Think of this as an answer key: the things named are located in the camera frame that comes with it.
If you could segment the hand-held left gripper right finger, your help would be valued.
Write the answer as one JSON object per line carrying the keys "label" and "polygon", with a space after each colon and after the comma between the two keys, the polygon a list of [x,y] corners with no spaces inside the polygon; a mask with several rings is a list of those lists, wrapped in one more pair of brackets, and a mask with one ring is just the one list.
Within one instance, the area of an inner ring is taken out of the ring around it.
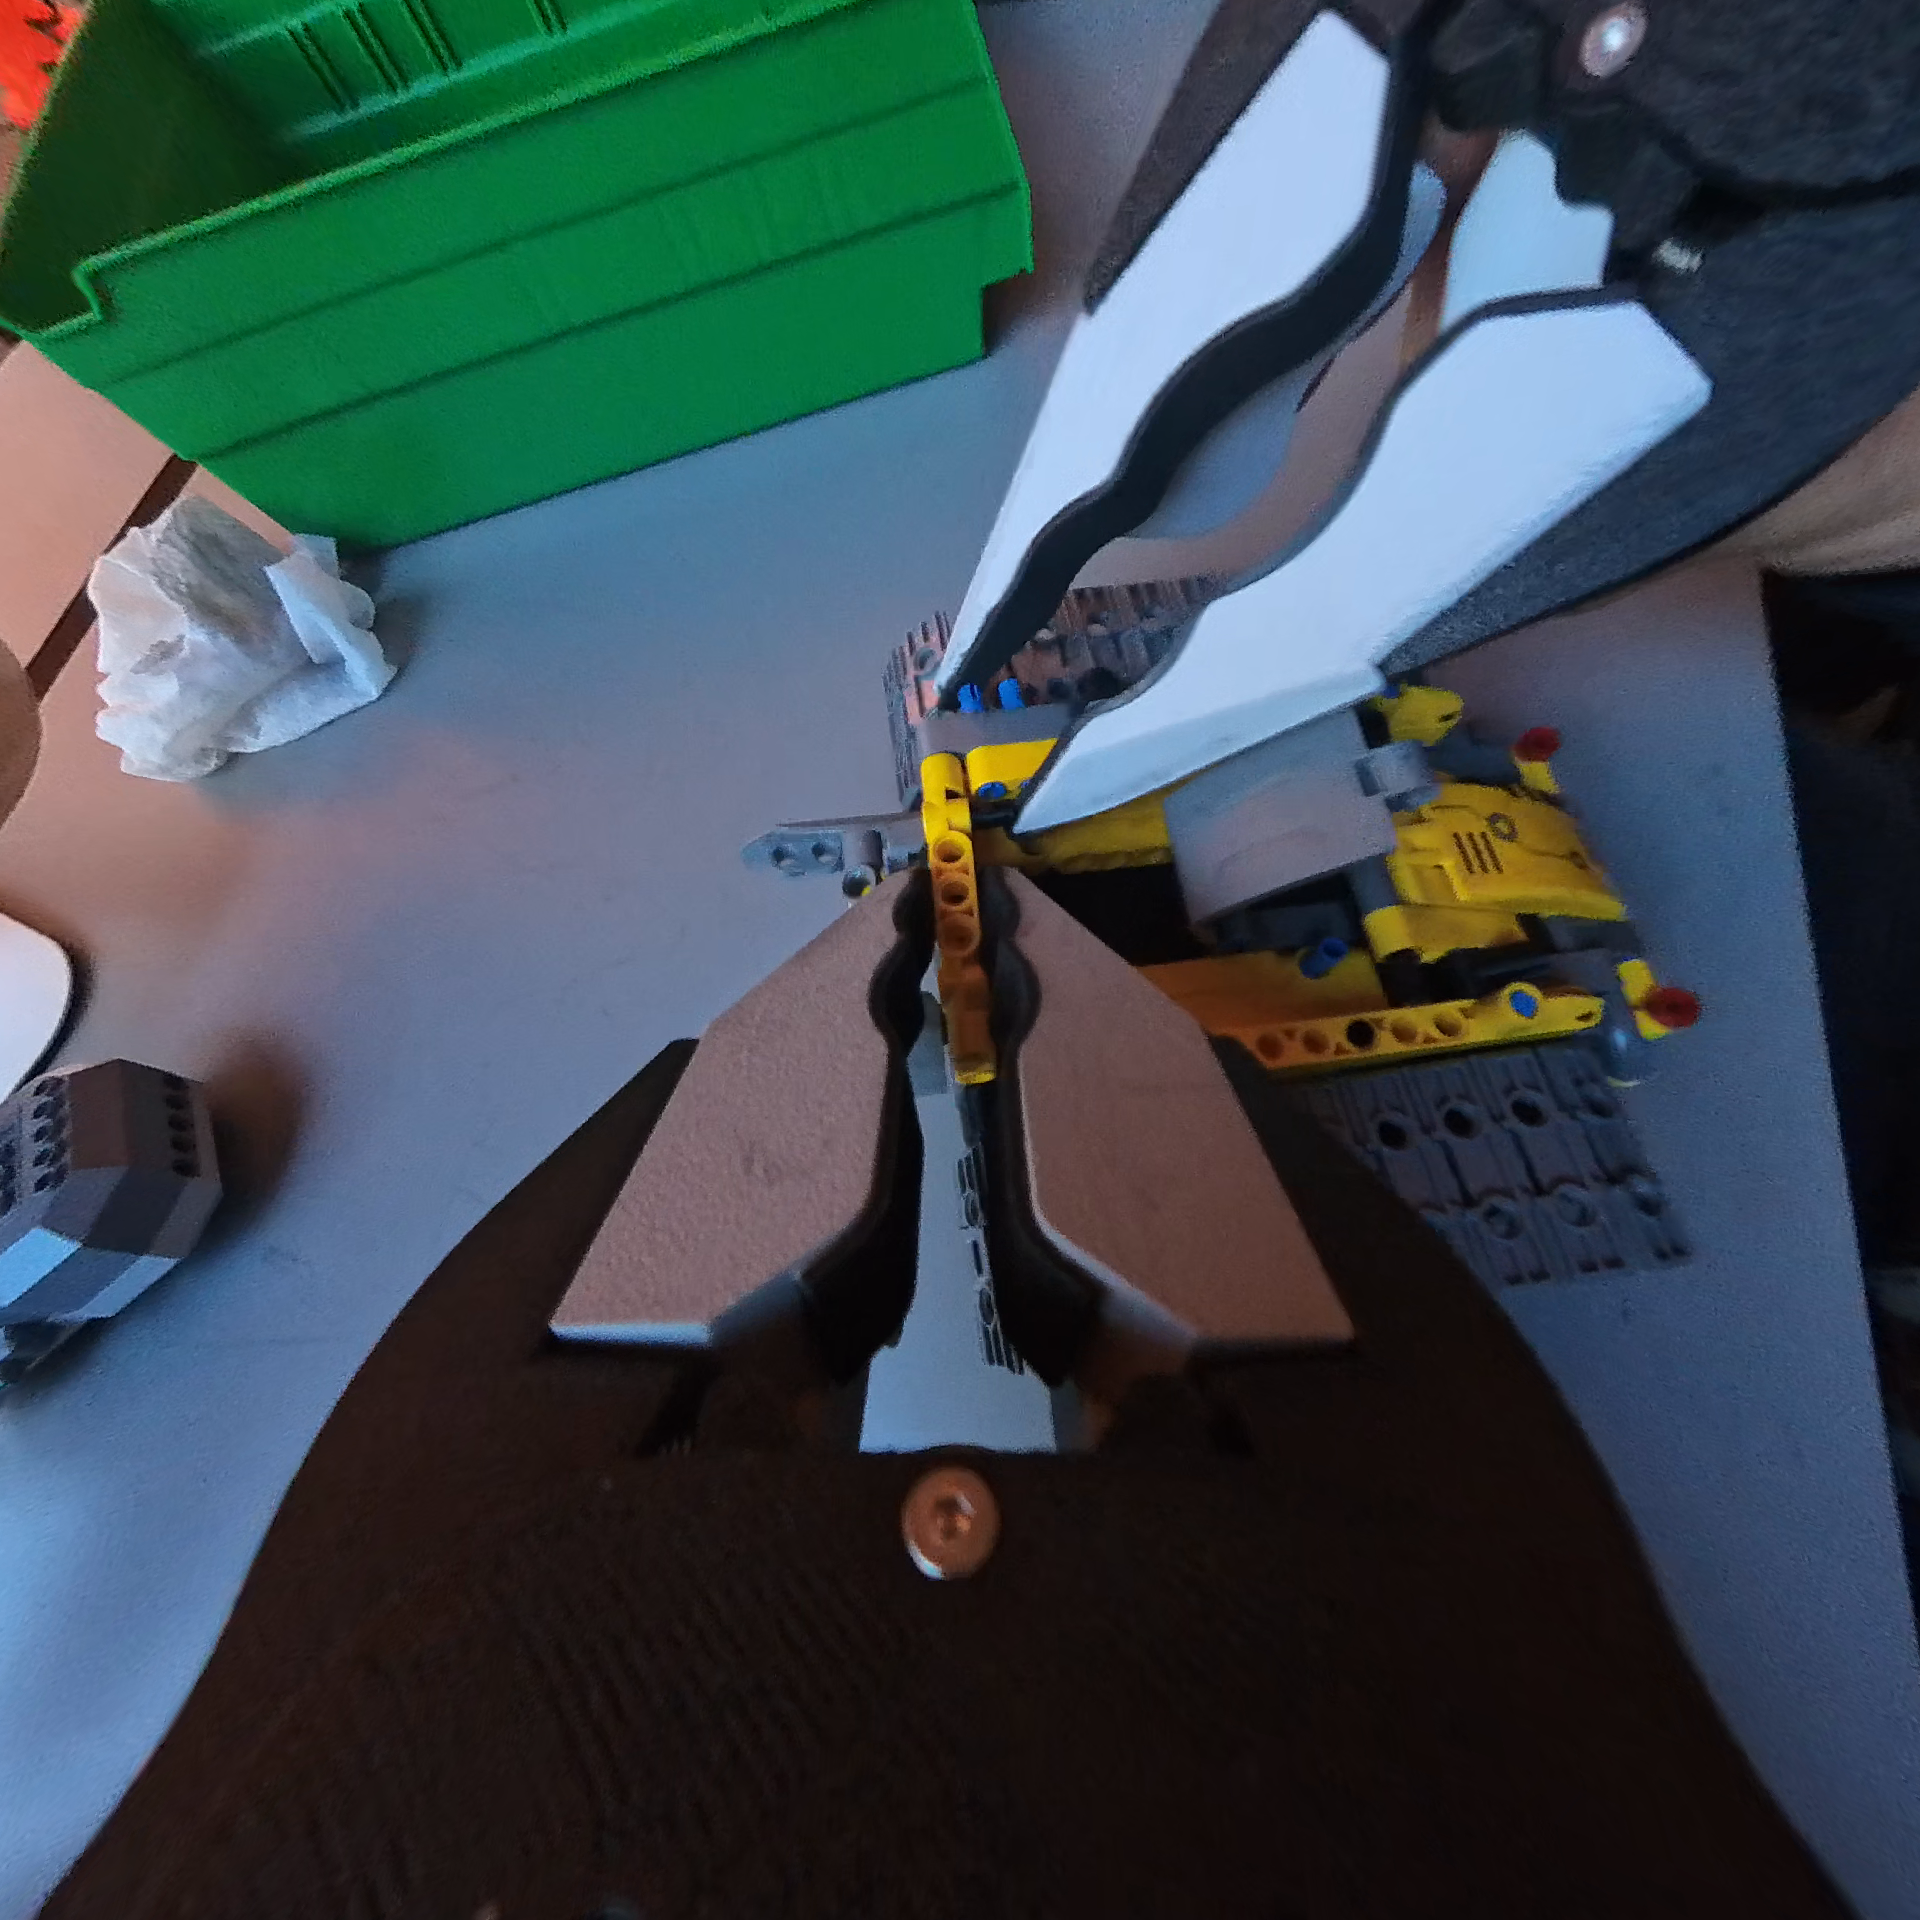
{"label": "hand-held left gripper right finger", "polygon": [[1024,1348],[1345,1348],[1210,1035],[1029,878],[999,884],[998,1257]]}

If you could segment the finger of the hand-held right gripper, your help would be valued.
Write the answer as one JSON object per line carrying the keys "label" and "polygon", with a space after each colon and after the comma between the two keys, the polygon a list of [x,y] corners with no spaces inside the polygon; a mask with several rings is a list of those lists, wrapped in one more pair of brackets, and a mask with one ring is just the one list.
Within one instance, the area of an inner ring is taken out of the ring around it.
{"label": "finger of the hand-held right gripper", "polygon": [[1136,695],[1088,710],[1026,788],[1046,831],[1350,709],[1385,657],[1699,414],[1713,381],[1632,297],[1615,217],[1503,135],[1448,259],[1451,328],[1376,417],[1345,494],[1286,559],[1205,606]]}
{"label": "finger of the hand-held right gripper", "polygon": [[1201,537],[1282,461],[1318,373],[1402,293],[1440,7],[1221,7],[1141,156],[952,623],[986,688],[1126,537]]}

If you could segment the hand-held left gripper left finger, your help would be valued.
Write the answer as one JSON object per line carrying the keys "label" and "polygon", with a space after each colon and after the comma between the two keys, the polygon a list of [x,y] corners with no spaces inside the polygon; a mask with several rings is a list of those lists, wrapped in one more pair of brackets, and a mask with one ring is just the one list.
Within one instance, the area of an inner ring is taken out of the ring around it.
{"label": "hand-held left gripper left finger", "polygon": [[885,1342],[912,1297],[925,875],[853,903],[695,1041],[593,1237],[565,1342]]}

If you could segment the yellow brick beam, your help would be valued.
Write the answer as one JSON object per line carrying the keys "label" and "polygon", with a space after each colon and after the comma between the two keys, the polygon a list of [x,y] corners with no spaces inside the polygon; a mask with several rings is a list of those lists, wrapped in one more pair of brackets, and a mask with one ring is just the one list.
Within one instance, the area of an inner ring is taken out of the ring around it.
{"label": "yellow brick beam", "polygon": [[982,965],[982,909],[965,764],[936,752],[922,761],[922,830],[934,908],[936,979],[952,1077],[960,1087],[998,1077],[992,983]]}

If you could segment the yellow brick tracked vehicle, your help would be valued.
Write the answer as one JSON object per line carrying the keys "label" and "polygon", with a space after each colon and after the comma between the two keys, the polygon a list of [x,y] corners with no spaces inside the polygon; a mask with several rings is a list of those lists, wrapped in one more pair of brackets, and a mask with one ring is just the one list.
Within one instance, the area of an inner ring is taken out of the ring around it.
{"label": "yellow brick tracked vehicle", "polygon": [[1008,878],[1034,880],[1184,1007],[1240,1104],[1234,1072],[1286,1087],[1490,1292],[1687,1262],[1624,1091],[1699,1004],[1643,958],[1554,777],[1559,734],[1485,741],[1458,695],[1400,680],[1208,775],[1021,831],[1067,721],[1103,692],[1141,688],[1170,639],[1170,588],[1073,592],[994,684],[942,705],[938,615],[888,663],[898,807],[783,823],[741,852],[768,873],[831,875],[849,901],[902,873],[929,878],[922,761],[965,764],[998,1046],[987,1085],[953,1080],[936,960],[931,1014],[968,1136],[976,1248],[1021,1359],[1055,1385],[1119,1393],[1127,1375],[1193,1358],[1286,1348],[1024,1348],[1011,1331],[998,1257]]}

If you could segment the grey brick block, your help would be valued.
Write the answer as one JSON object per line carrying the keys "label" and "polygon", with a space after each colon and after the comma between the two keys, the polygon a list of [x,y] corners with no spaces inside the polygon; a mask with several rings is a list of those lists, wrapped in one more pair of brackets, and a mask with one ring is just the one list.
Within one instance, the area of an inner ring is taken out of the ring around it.
{"label": "grey brick block", "polygon": [[3,1387],[117,1317],[199,1246],[224,1195],[207,1091],[111,1060],[3,1107]]}

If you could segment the grey desk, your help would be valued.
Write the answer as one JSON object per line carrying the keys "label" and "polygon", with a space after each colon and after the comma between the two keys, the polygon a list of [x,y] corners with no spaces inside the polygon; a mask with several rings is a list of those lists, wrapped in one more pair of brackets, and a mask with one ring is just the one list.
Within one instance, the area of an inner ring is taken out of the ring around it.
{"label": "grey desk", "polygon": [[[382,701],[201,784],[129,777],[77,660],[5,830],[80,951],[67,1053],[208,1080],[232,1214],[5,1397],[5,1915],[176,1718],[395,1311],[661,1044],[833,916],[750,873],[894,795],[881,660],[953,607],[1088,252],[1210,4],[982,11],[1038,269],[987,359],[393,552]],[[1467,656],[1703,1021],[1634,1091],[1697,1257],[1517,1308],[1699,1669],[1864,1915],[1917,1915],[1913,1608],[1755,579],[1699,561]]]}

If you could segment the green plastic bin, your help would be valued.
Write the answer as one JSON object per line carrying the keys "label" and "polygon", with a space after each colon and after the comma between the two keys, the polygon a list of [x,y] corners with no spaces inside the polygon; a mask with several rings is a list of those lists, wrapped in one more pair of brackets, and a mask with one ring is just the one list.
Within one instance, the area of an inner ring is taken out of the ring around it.
{"label": "green plastic bin", "polygon": [[968,1],[87,4],[3,305],[382,547],[973,364],[1031,233]]}

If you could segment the crumpled white tissue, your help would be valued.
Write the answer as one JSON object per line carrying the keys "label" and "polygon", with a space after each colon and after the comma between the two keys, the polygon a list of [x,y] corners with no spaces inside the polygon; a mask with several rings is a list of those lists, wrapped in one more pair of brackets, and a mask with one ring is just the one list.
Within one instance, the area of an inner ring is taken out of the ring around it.
{"label": "crumpled white tissue", "polygon": [[87,598],[96,731],[131,777],[208,777],[373,704],[398,672],[331,537],[278,547],[207,496],[122,535]]}

